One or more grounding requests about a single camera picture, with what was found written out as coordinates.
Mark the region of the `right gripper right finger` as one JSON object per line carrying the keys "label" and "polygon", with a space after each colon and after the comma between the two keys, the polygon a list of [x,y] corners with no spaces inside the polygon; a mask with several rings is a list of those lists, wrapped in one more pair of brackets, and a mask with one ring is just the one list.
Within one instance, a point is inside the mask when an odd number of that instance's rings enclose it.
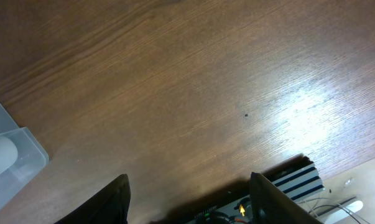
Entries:
{"label": "right gripper right finger", "polygon": [[260,173],[251,173],[249,198],[253,223],[322,224]]}

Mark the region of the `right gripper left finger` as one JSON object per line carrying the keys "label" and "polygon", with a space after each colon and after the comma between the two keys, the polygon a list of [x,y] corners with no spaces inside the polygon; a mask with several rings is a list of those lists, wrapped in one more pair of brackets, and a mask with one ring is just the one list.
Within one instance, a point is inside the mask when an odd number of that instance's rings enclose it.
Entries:
{"label": "right gripper left finger", "polygon": [[121,174],[55,224],[128,224],[130,201],[129,178]]}

